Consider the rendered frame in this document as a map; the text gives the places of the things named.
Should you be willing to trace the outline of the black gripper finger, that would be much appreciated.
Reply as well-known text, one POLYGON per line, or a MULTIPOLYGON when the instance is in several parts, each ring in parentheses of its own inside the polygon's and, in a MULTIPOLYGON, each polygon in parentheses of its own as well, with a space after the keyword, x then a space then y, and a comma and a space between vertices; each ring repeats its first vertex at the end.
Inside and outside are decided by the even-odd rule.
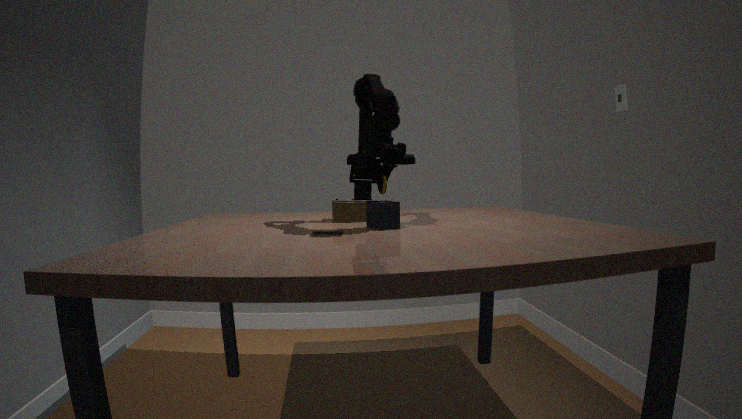
POLYGON ((397 167, 397 166, 398 166, 398 165, 387 165, 387 166, 383 166, 383 169, 382 169, 382 174, 384 174, 384 175, 385 175, 385 177, 386 177, 386 180, 387 180, 387 181, 388 181, 388 178, 389 178, 389 176, 390 176, 390 173, 391 173, 391 171, 392 171, 392 170, 393 170, 393 169, 394 169, 395 167, 397 167))
POLYGON ((375 179, 375 181, 377 183, 377 186, 378 186, 379 190, 382 191, 382 188, 383 188, 383 181, 382 181, 382 169, 383 169, 383 165, 366 166, 366 168, 369 168, 369 170, 371 171, 371 173, 372 173, 372 175, 373 175, 373 177, 374 177, 374 179, 375 179))

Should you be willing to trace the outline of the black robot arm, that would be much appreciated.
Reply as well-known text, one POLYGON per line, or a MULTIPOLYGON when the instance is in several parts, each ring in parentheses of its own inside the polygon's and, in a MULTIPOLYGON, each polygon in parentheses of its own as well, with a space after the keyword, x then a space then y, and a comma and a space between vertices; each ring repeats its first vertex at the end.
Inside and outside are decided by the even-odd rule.
MULTIPOLYGON (((358 153, 371 153, 371 134, 391 134, 400 125, 399 103, 393 91, 386 89, 378 74, 364 74, 355 82, 353 95, 359 107, 359 142, 358 153), (373 115, 373 112, 374 115, 373 115)), ((380 155, 383 159, 399 160, 406 154, 406 144, 393 144, 393 141, 384 142, 378 137, 373 148, 373 155, 380 155), (379 139, 378 139, 379 138, 379 139)), ((366 164, 351 165, 350 183, 354 183, 354 199, 372 200, 371 184, 376 183, 366 164), (353 180, 366 179, 366 180, 353 180)))

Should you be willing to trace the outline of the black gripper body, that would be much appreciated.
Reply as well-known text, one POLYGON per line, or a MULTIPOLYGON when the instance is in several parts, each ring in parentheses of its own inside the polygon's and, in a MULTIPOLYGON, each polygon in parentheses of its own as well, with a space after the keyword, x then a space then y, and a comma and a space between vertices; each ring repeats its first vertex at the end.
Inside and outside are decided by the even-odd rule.
POLYGON ((405 156, 400 156, 399 160, 387 160, 383 159, 382 156, 380 156, 379 154, 373 155, 373 148, 378 137, 381 137, 382 141, 384 142, 394 141, 394 137, 391 137, 391 134, 371 134, 371 139, 369 139, 369 142, 371 142, 371 153, 369 153, 369 156, 367 156, 367 154, 350 154, 347 157, 347 165, 358 165, 366 163, 368 163, 368 166, 381 165, 381 163, 383 163, 383 166, 395 164, 416 164, 415 156, 413 154, 405 154, 405 156), (375 157, 379 157, 379 159, 375 159, 375 157))

